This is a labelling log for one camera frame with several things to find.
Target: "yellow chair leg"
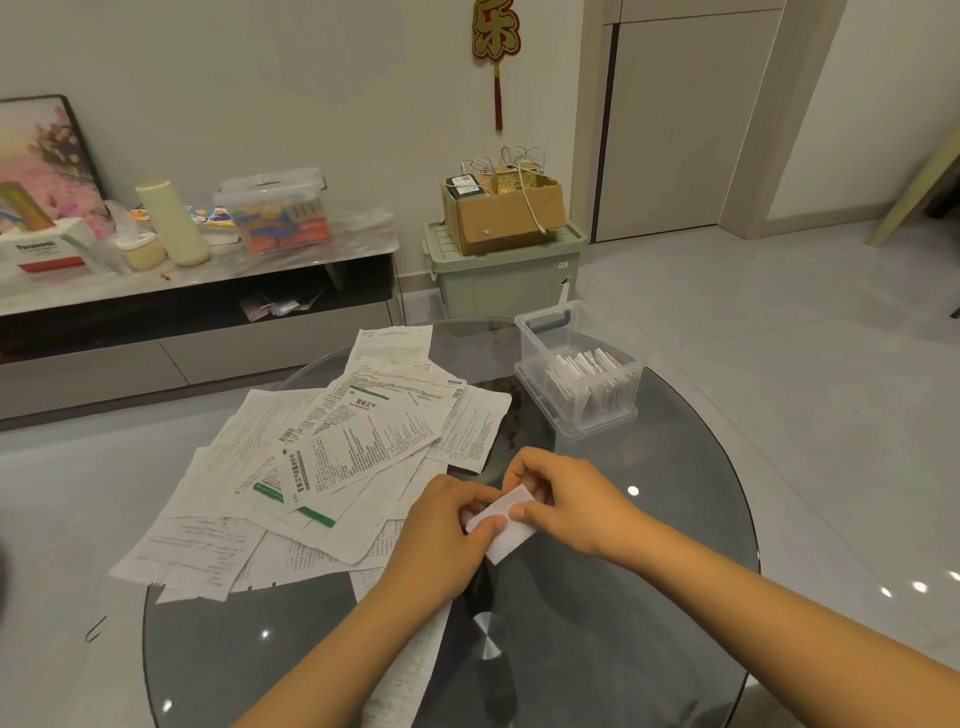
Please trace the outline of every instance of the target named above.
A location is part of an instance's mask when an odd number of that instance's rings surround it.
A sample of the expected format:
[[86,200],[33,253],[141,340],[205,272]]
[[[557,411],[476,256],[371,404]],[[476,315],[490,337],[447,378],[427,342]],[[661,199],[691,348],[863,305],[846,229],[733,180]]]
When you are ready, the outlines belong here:
[[890,210],[880,226],[867,239],[867,245],[883,245],[886,239],[903,224],[903,221],[913,212],[914,208],[924,200],[933,185],[953,166],[957,158],[960,158],[960,124],[950,133],[947,142],[937,150],[916,179],[906,188],[906,192],[897,200],[894,208]]

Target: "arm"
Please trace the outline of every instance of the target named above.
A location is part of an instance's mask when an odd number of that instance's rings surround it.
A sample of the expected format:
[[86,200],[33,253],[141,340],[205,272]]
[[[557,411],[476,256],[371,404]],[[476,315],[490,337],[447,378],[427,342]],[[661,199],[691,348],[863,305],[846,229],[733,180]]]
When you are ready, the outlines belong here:
[[649,581],[809,728],[956,725],[960,673],[841,617],[637,510],[590,463],[527,448],[510,517]]
[[499,496],[479,483],[434,478],[410,509],[376,586],[233,728],[349,725],[400,650],[467,587],[507,522],[489,519],[469,536],[461,522]]

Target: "door frame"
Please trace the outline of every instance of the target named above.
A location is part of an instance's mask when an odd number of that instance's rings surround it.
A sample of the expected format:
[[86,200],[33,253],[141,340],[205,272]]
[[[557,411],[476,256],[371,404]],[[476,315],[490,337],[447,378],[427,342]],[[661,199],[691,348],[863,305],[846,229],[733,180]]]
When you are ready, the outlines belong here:
[[[594,241],[622,0],[584,3],[570,219]],[[820,80],[847,0],[786,0],[754,112],[717,223],[743,238],[769,234],[774,197]]]

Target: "person's right hand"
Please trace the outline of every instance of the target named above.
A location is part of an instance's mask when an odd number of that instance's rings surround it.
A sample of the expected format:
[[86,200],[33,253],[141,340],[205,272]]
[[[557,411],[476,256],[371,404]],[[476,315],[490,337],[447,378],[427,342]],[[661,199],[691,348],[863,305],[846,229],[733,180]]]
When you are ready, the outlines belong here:
[[625,536],[648,518],[586,460],[524,448],[503,477],[503,493],[520,485],[537,501],[518,503],[510,518],[589,556],[617,561]]

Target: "green storage bin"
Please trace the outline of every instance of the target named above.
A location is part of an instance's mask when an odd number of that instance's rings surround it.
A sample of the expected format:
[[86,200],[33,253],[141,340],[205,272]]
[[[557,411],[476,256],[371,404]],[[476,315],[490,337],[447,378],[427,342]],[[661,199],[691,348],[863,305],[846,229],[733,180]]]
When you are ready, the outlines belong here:
[[427,225],[422,241],[449,318],[513,319],[557,305],[567,279],[573,294],[586,245],[587,237],[569,223],[552,243],[486,255],[463,255],[443,223]]

